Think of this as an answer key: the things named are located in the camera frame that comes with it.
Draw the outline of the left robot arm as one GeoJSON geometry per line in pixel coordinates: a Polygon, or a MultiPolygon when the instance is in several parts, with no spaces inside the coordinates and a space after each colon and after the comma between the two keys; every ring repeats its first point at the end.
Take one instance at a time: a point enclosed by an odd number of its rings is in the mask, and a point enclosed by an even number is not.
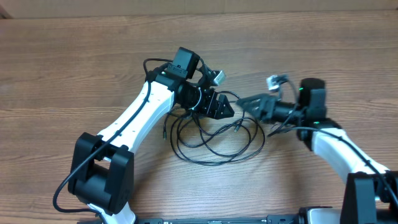
{"type": "Polygon", "coordinates": [[[234,115],[227,97],[215,91],[226,75],[212,70],[195,52],[180,47],[173,60],[145,69],[140,95],[122,115],[92,135],[83,133],[75,143],[72,166],[64,185],[87,204],[100,223],[135,223],[130,209],[134,183],[134,156],[158,120],[178,104],[207,118],[234,115]]]}

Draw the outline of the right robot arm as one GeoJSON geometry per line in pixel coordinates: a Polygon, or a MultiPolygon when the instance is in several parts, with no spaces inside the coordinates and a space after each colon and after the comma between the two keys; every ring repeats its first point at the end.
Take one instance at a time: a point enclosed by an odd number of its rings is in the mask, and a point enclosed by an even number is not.
{"type": "Polygon", "coordinates": [[[287,103],[269,94],[238,100],[237,104],[264,123],[280,123],[272,135],[297,132],[297,138],[329,163],[345,184],[341,209],[303,207],[283,223],[397,223],[397,172],[376,162],[326,115],[326,84],[305,78],[287,103]]]}

